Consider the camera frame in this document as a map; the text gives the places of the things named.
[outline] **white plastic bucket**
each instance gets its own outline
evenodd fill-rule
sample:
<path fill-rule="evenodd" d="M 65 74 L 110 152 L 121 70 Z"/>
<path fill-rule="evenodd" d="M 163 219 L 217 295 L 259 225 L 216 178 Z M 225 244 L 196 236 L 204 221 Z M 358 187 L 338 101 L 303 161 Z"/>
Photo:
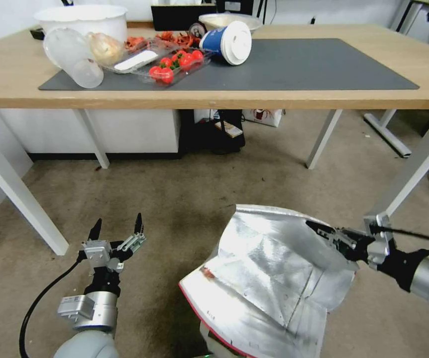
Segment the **white plastic bucket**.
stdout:
<path fill-rule="evenodd" d="M 200 42 L 204 50 L 222 55 L 230 65 L 241 65 L 251 52 L 251 32 L 241 21 L 233 21 L 227 27 L 207 32 Z"/>
<path fill-rule="evenodd" d="M 57 28 L 71 28 L 84 36 L 88 32 L 102 32 L 125 42 L 127 11 L 125 7 L 114 5 L 75 5 L 48 8 L 34 17 L 46 34 Z"/>

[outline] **blue paper cup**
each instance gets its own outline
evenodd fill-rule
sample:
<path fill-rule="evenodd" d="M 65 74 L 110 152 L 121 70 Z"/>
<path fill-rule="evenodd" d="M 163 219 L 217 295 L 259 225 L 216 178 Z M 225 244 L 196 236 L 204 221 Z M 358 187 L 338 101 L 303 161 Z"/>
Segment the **blue paper cup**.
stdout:
<path fill-rule="evenodd" d="M 200 41 L 200 48 L 223 56 L 231 65 L 240 65 L 251 52 L 251 32 L 242 21 L 233 21 L 226 27 L 207 32 Z"/>

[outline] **white container lid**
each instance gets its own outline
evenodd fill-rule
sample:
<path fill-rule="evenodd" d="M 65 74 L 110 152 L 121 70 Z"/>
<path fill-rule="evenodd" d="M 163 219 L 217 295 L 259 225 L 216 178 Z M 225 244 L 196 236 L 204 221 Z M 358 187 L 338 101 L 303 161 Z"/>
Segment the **white container lid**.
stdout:
<path fill-rule="evenodd" d="M 230 65 L 241 65 L 251 53 L 252 38 L 249 27 L 241 21 L 228 25 L 221 39 L 221 52 Z"/>

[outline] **beige carpet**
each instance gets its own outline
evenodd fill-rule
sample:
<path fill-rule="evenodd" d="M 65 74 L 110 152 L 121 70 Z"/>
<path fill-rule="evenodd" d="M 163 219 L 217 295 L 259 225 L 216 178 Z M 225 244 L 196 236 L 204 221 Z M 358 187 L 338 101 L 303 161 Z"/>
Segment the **beige carpet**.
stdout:
<path fill-rule="evenodd" d="M 209 255 L 235 203 L 275 205 L 333 225 L 362 227 L 362 215 L 385 190 L 405 160 L 365 124 L 345 111 L 314 171 L 304 160 L 327 111 L 292 111 L 279 128 L 245 123 L 240 153 L 189 154 L 172 161 L 37 162 L 24 180 L 71 246 L 54 256 L 9 202 L 0 206 L 0 358 L 17 357 L 21 321 L 36 295 L 75 260 L 95 221 L 102 238 L 123 240 L 138 211 L 148 236 L 126 263 L 116 344 L 121 357 L 190 358 L 206 353 L 198 320 L 177 282 Z M 402 112 L 392 126 L 413 147 L 408 125 L 429 112 Z M 429 182 L 424 179 L 393 216 L 393 225 L 429 234 Z M 399 237 L 406 251 L 429 243 Z M 323 358 L 429 357 L 429 306 L 396 283 L 361 265 L 339 309 L 330 314 Z M 29 355 L 51 357 L 71 335 L 56 316 L 64 295 L 88 284 L 83 263 L 50 291 L 27 331 Z"/>

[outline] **black cable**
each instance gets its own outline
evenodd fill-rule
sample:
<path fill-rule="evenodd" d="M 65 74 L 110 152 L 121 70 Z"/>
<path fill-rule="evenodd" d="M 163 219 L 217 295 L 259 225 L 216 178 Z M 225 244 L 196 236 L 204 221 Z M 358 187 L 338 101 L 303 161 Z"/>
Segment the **black cable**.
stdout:
<path fill-rule="evenodd" d="M 396 234 L 414 236 L 414 237 L 417 237 L 419 239 L 424 239 L 424 240 L 429 241 L 429 235 L 424 235 L 424 234 L 420 234 L 420 233 L 416 233 L 416 232 L 412 232 L 412 231 L 407 231 L 407 230 L 402 230 L 402 229 L 393 229 L 393 228 L 389 228 L 389 227 L 385 227 L 385 226 L 372 225 L 370 227 L 370 232 L 372 234 L 378 234 L 380 232 L 391 232 L 391 233 L 396 233 Z"/>
<path fill-rule="evenodd" d="M 266 9 L 268 8 L 268 0 L 264 0 L 264 14 L 263 14 L 263 25 L 266 21 Z"/>
<path fill-rule="evenodd" d="M 42 290 L 41 293 L 37 296 L 37 298 L 34 300 L 32 305 L 30 306 L 29 310 L 25 314 L 24 320 L 22 321 L 22 326 L 20 326 L 20 333 L 19 333 L 19 353 L 22 358 L 29 358 L 27 355 L 27 351 L 25 350 L 25 331 L 27 330 L 27 324 L 29 323 L 30 316 L 32 315 L 32 312 L 35 309 L 35 306 L 39 303 L 39 301 L 42 299 L 42 297 L 53 287 L 55 286 L 61 279 L 63 279 L 65 276 L 67 276 L 82 260 L 86 259 L 87 256 L 85 256 L 85 252 L 79 251 L 79 256 L 77 257 L 77 260 L 75 263 L 70 266 L 70 268 L 65 271 L 63 274 L 58 276 L 55 280 L 53 280 L 46 288 Z"/>
<path fill-rule="evenodd" d="M 256 17 L 259 18 L 259 15 L 261 15 L 261 10 L 263 9 L 263 0 L 259 0 L 259 5 L 258 5 L 258 12 L 256 14 Z"/>
<path fill-rule="evenodd" d="M 270 25 L 273 23 L 274 18 L 276 17 L 276 13 L 278 12 L 278 0 L 274 0 L 274 15 L 271 19 Z"/>

